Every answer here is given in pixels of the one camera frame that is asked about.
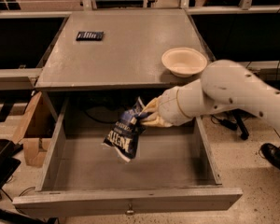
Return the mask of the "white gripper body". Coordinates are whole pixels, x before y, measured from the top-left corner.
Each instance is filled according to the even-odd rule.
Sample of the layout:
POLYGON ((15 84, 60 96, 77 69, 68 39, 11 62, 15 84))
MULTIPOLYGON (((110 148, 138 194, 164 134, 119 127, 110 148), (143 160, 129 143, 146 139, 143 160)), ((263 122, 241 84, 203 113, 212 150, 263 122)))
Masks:
POLYGON ((158 115, 165 126, 180 126, 193 120, 180 108, 178 87, 166 90, 158 97, 158 115))

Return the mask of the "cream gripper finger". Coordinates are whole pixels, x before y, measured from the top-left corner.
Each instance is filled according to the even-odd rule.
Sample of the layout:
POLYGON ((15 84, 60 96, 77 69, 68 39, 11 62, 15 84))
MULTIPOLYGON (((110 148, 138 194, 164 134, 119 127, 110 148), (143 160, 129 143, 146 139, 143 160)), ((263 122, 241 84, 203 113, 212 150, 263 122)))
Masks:
POLYGON ((164 120, 158 113, 152 113, 147 118, 140 121, 142 125, 149 127, 169 128, 173 124, 164 120))
POLYGON ((156 97, 152 99, 144 108, 143 112, 144 113, 154 113, 158 110, 159 107, 159 97, 156 97))

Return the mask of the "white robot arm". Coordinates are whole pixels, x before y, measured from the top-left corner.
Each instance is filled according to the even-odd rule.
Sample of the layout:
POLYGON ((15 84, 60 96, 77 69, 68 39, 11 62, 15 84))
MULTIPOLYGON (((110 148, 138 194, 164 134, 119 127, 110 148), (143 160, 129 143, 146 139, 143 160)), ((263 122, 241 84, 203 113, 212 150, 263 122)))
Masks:
POLYGON ((280 90, 229 60, 210 63, 185 86, 164 91, 145 107, 141 123, 152 127, 180 126, 202 115, 241 109, 280 132, 280 90))

